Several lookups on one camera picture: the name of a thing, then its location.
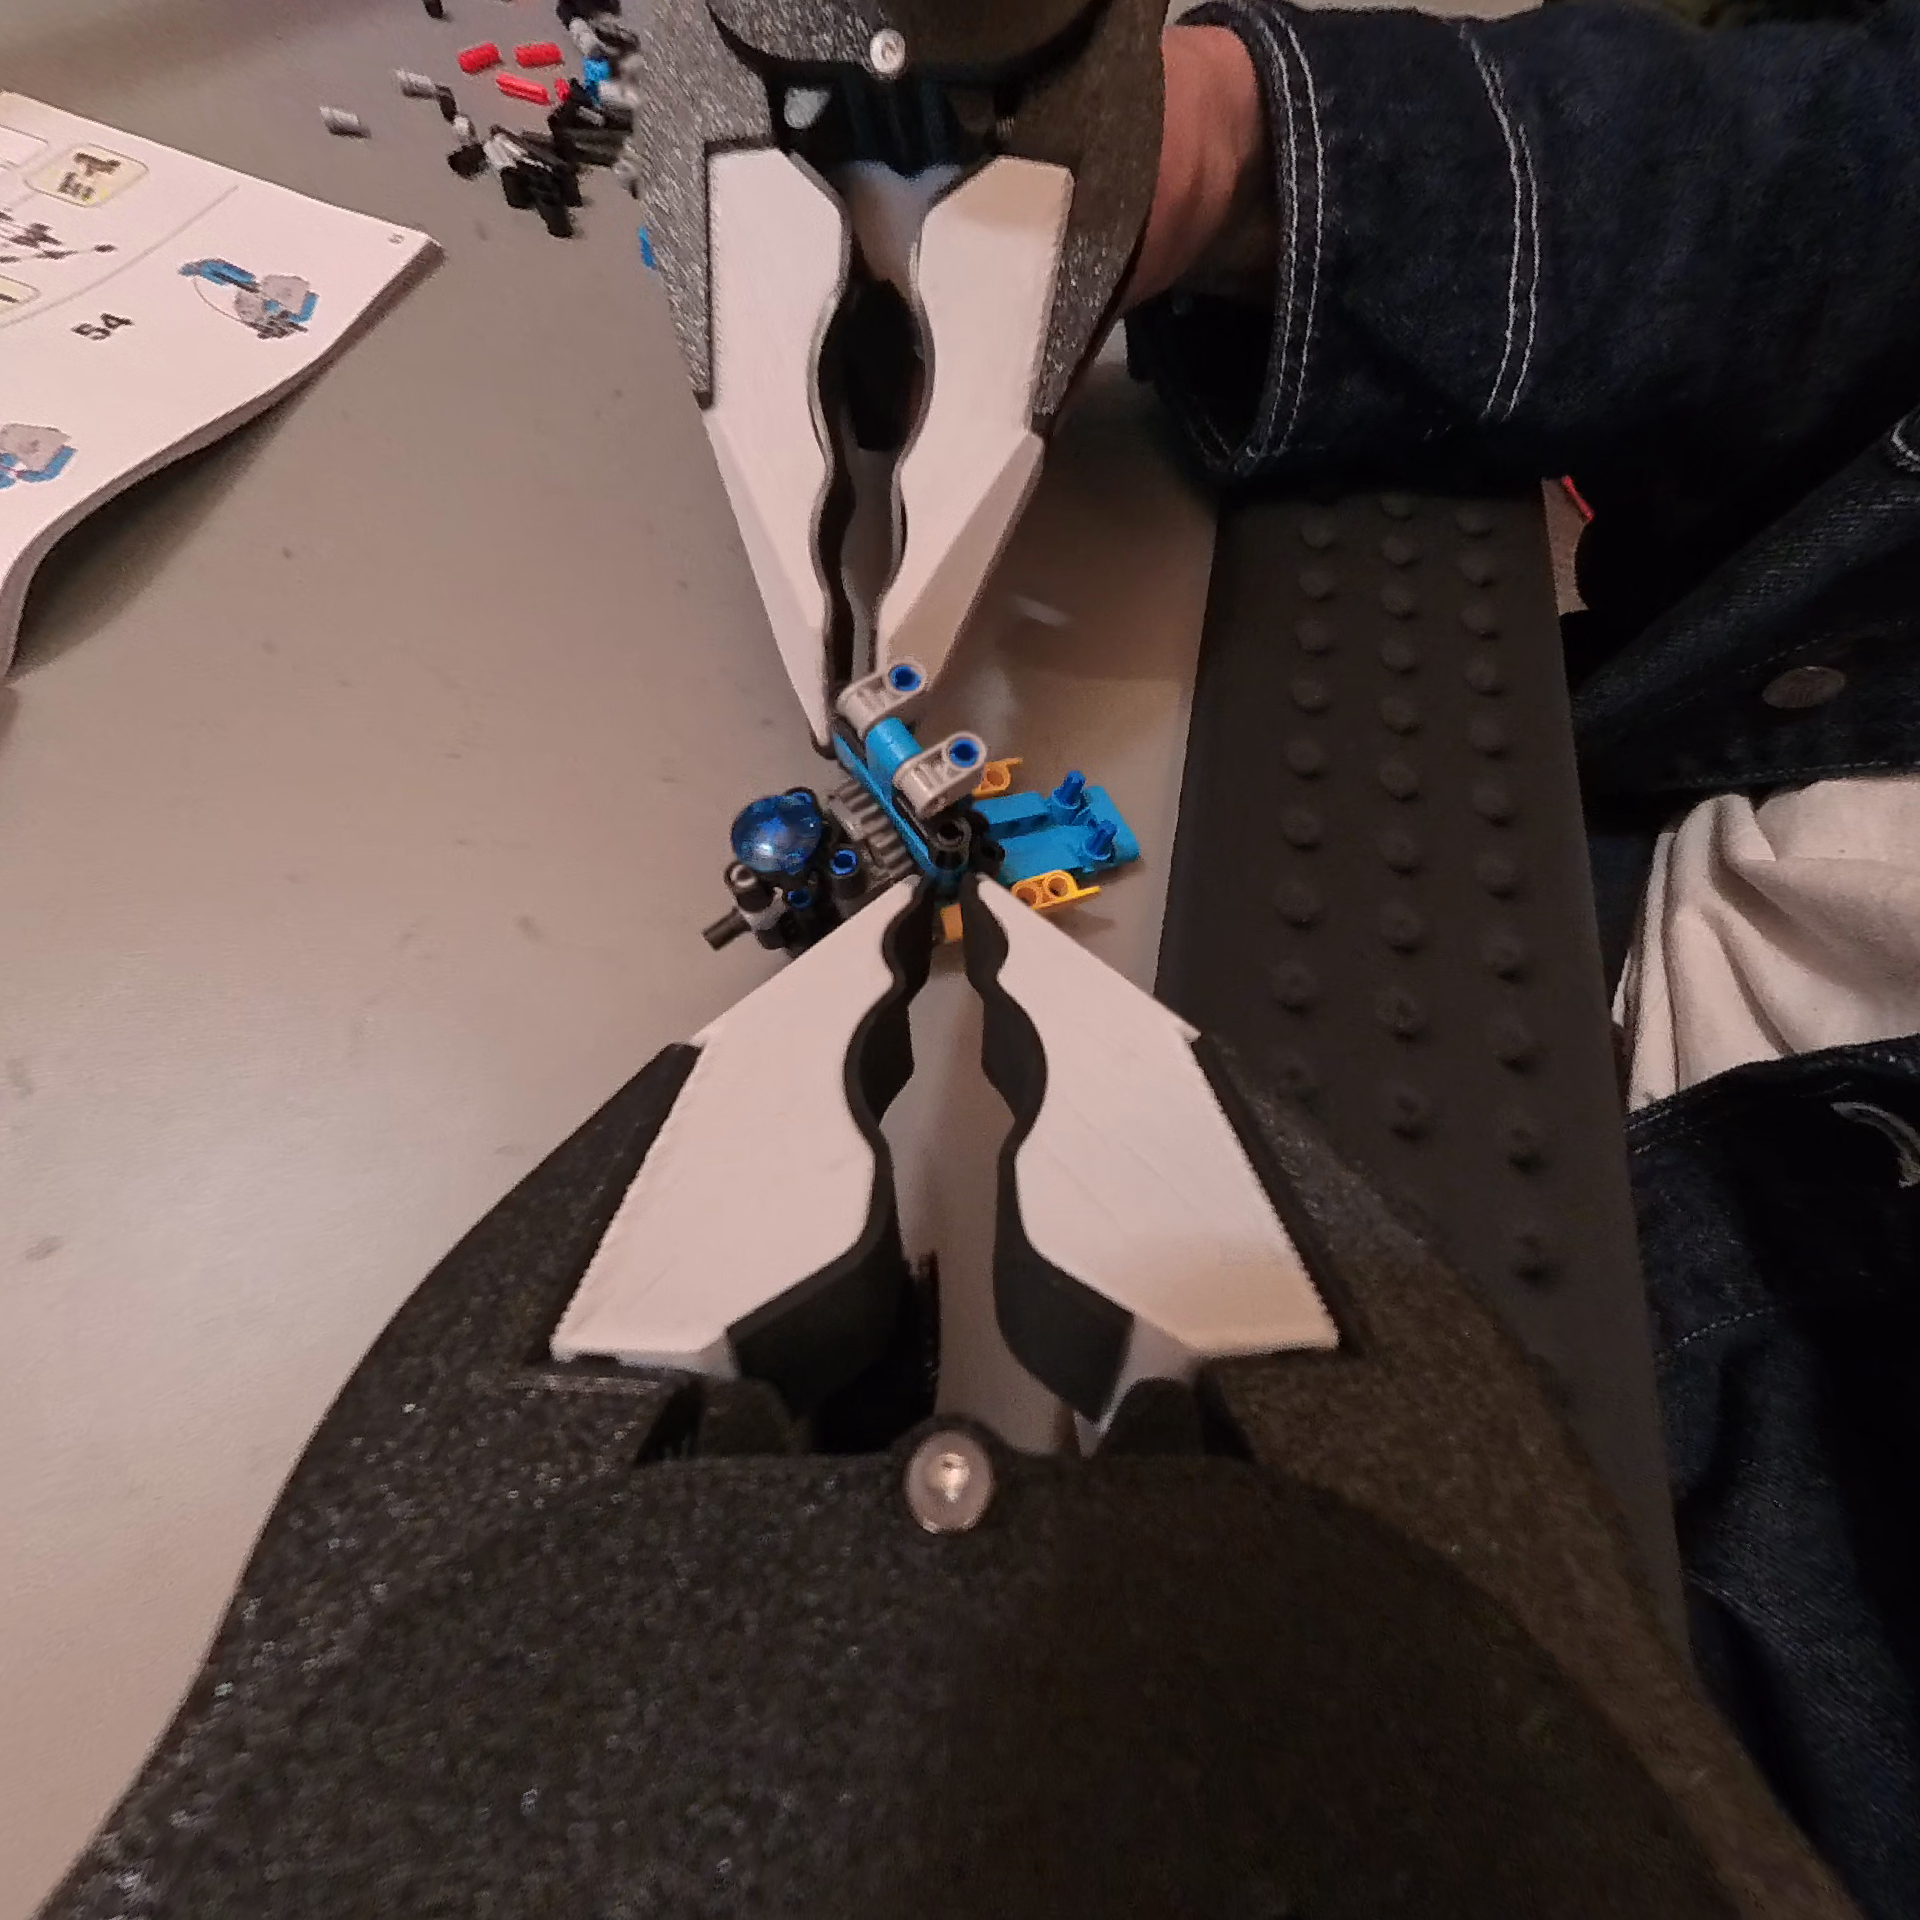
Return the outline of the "person's right forearm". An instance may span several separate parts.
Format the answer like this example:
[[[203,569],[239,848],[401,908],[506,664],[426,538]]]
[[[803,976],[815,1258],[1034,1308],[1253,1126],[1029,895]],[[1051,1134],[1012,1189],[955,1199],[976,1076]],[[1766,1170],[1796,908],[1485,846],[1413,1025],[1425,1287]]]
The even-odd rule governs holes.
[[[1221,2],[1278,233],[1127,317],[1221,477],[1480,453],[1758,474],[1918,405],[1918,2],[1718,33]]]

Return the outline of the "black studded mat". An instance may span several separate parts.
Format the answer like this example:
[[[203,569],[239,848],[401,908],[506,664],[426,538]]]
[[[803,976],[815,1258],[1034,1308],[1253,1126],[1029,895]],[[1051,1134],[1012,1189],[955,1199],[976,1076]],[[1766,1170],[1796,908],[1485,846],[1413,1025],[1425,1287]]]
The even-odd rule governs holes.
[[[1684,1640],[1541,487],[1224,511],[1155,988],[1480,1283]]]

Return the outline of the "person's right hand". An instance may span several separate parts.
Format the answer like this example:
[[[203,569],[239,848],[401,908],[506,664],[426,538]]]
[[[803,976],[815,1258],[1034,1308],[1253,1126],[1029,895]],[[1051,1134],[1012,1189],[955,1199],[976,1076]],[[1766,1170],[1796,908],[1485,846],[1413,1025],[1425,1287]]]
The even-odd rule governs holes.
[[[1227,28],[1170,28],[1152,213],[1125,311],[1170,291],[1262,302],[1278,270],[1278,185],[1260,72]]]

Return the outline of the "black gear brick assembly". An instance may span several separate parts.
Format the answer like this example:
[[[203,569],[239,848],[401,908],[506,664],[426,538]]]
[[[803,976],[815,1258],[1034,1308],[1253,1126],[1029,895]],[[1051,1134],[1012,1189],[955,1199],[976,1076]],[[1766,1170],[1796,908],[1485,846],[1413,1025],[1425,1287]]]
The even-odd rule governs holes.
[[[952,901],[964,874],[999,876],[1003,844],[976,795],[987,741],[952,730],[926,749],[910,730],[926,686],[918,660],[847,682],[831,717],[840,785],[788,785],[735,814],[732,904],[706,927],[707,946],[757,937],[799,956],[899,879],[927,879],[934,901]]]

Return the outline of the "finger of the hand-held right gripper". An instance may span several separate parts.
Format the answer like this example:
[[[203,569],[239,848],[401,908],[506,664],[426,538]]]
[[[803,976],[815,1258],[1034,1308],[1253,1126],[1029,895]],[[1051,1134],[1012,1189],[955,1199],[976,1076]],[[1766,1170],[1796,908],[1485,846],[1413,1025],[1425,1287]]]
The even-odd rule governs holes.
[[[899,558],[879,603],[879,669],[934,682],[1042,466],[1038,389],[1073,176],[997,156],[955,179],[907,252],[927,353],[895,474]]]
[[[707,439],[813,749],[854,677],[854,474],[836,332],[857,258],[852,206],[788,152],[707,157]]]

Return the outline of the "person's white shirt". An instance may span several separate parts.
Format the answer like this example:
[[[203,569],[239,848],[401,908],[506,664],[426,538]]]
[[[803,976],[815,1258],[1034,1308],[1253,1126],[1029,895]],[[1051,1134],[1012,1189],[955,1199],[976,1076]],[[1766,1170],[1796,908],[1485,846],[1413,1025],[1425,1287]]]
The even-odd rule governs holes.
[[[1715,795],[1656,836],[1616,993],[1625,1101],[1918,1032],[1918,774]]]

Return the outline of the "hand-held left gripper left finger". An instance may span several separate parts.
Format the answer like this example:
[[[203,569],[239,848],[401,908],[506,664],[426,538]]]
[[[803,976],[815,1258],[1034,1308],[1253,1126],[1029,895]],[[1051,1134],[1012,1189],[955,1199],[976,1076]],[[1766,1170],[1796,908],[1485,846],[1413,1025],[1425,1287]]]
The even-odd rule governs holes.
[[[918,886],[899,884],[671,1045],[679,1090],[549,1354],[831,1398],[907,1308],[883,1115],[910,1079]]]

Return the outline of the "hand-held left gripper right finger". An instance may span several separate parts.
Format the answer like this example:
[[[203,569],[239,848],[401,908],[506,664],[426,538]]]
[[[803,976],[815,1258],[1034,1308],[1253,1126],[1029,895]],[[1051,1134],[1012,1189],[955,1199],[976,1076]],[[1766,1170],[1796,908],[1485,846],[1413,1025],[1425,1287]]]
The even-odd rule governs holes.
[[[1338,1326],[1205,1071],[1199,1029],[994,879],[962,895],[981,1071],[1010,1108],[994,1290],[1077,1413]]]

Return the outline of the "pile of small brick parts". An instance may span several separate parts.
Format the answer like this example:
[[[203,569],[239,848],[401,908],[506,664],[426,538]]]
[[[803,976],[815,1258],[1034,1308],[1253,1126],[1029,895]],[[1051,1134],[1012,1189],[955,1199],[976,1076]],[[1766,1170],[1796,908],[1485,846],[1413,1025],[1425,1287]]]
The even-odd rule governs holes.
[[[338,146],[390,142],[493,185],[511,213],[575,238],[586,213],[641,208],[643,2],[379,2],[379,42],[319,84]]]

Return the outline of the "grey desk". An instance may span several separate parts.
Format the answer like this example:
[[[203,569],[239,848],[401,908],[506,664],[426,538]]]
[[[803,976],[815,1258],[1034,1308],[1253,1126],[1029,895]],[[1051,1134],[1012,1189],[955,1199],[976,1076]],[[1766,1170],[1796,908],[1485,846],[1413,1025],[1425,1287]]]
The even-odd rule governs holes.
[[[4,2],[4,84],[420,225],[273,416],[39,569],[4,691],[4,1915],[203,1663],[444,1250],[767,970],[726,828],[813,767],[641,213],[444,165],[401,67],[551,2]]]

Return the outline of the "blue yellow brick assembly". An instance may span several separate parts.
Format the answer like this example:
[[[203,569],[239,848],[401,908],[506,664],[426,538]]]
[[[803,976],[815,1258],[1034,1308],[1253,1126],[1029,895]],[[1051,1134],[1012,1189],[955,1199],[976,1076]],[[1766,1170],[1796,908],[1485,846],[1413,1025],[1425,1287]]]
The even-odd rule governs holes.
[[[974,799],[976,867],[1034,909],[1100,895],[1100,879],[1139,863],[1142,846],[1108,788],[1066,773],[1054,788],[1015,788],[1020,759],[987,761]]]

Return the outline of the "person's denim jacket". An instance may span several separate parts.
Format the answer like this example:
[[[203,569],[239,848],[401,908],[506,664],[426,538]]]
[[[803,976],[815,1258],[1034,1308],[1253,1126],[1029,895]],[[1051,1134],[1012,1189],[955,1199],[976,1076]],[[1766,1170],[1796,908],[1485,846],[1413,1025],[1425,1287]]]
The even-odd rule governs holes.
[[[1688,808],[1918,774],[1918,410],[1599,665],[1574,744],[1616,1004]],[[1852,1900],[1918,1915],[1918,1032],[1625,1147],[1698,1665]]]

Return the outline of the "building instruction booklet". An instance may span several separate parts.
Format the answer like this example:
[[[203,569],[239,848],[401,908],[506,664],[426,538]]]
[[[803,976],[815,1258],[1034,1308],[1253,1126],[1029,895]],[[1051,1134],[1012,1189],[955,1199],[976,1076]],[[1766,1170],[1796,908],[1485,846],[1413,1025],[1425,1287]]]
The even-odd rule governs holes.
[[[47,550],[311,378],[436,242],[4,94],[4,665]]]

